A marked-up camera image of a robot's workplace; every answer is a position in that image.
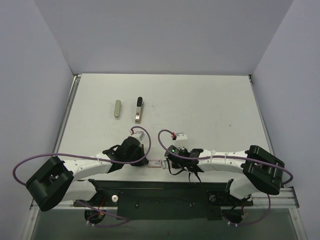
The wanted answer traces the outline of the red staple box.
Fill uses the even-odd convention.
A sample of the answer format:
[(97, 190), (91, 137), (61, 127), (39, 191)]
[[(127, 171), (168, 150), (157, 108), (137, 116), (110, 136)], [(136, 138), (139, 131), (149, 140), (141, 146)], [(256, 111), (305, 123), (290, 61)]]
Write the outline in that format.
[(162, 167), (162, 161), (160, 159), (151, 159), (148, 161), (149, 168), (161, 168)]

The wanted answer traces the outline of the grey black stapler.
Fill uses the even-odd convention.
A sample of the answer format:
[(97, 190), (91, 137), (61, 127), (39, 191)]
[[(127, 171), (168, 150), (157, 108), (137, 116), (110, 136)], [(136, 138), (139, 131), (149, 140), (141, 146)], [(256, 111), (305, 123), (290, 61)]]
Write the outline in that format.
[(137, 98), (135, 119), (134, 119), (136, 124), (140, 124), (142, 121), (143, 109), (144, 109), (144, 100), (141, 96), (139, 96)]

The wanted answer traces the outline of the beige stapler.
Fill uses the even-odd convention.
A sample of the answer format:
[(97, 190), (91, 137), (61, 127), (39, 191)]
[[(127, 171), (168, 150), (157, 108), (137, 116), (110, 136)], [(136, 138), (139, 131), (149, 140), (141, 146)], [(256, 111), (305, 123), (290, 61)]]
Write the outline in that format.
[(121, 100), (117, 99), (114, 104), (114, 112), (113, 116), (115, 119), (119, 119), (121, 116), (121, 108), (122, 108), (122, 102)]

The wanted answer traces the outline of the staple box tray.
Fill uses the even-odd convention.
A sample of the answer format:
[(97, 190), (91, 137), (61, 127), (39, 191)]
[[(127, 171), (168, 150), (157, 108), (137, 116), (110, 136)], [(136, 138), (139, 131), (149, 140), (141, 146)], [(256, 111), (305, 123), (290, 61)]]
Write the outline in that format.
[(162, 167), (163, 169), (168, 169), (169, 166), (170, 166), (170, 164), (168, 163), (167, 160), (162, 160), (162, 161), (161, 161), (161, 167)]

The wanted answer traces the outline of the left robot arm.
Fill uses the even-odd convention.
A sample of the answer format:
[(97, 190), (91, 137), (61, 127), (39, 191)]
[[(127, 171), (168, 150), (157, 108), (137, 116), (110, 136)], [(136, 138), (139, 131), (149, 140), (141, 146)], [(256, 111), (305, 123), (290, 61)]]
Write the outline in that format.
[(88, 180), (97, 174), (109, 174), (125, 164), (142, 167), (148, 164), (142, 144), (143, 132), (127, 137), (122, 144), (104, 150), (92, 159), (61, 160), (49, 158), (26, 182), (26, 188), (40, 210), (49, 211), (60, 202), (84, 200), (99, 205), (103, 193)]

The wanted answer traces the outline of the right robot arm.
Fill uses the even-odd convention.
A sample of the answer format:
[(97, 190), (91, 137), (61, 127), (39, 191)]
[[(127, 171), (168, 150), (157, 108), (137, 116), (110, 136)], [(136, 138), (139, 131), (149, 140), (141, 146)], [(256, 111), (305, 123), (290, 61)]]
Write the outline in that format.
[(230, 205), (253, 193), (278, 195), (282, 187), (284, 162), (257, 145), (238, 152), (216, 152), (202, 148), (188, 151), (171, 145), (164, 156), (172, 167), (196, 177), (199, 173), (211, 171), (238, 174), (239, 177), (228, 180), (223, 192), (224, 201)]

